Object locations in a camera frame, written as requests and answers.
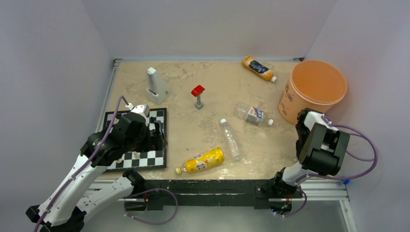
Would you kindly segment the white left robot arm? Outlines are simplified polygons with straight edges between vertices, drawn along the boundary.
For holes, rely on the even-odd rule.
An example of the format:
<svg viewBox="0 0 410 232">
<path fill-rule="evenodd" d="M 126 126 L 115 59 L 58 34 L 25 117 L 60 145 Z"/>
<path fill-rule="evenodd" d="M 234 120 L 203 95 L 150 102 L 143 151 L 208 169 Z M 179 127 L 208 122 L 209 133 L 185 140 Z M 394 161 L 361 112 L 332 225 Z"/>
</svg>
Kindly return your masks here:
<svg viewBox="0 0 410 232">
<path fill-rule="evenodd" d="M 129 112 L 91 134 L 75 164 L 42 204 L 30 206 L 26 216 L 41 232 L 78 232 L 96 213 L 116 200 L 140 197 L 145 180 L 135 170 L 125 171 L 110 186 L 86 196 L 94 180 L 128 152 L 161 151 L 166 147 L 162 125 L 149 118 L 146 104 L 128 105 Z"/>
</svg>

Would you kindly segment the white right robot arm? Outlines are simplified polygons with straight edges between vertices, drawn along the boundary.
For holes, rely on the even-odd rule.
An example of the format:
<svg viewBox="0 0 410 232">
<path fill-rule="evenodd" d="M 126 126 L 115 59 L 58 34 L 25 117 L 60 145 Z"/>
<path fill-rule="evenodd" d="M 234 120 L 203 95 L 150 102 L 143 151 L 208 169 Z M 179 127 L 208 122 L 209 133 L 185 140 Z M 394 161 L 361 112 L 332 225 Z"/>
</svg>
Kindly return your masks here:
<svg viewBox="0 0 410 232">
<path fill-rule="evenodd" d="M 279 197 L 296 192 L 304 181 L 319 176 L 335 176 L 341 169 L 350 135 L 331 126 L 324 113 L 306 108 L 297 116 L 295 142 L 298 162 L 277 172 L 272 192 Z"/>
</svg>

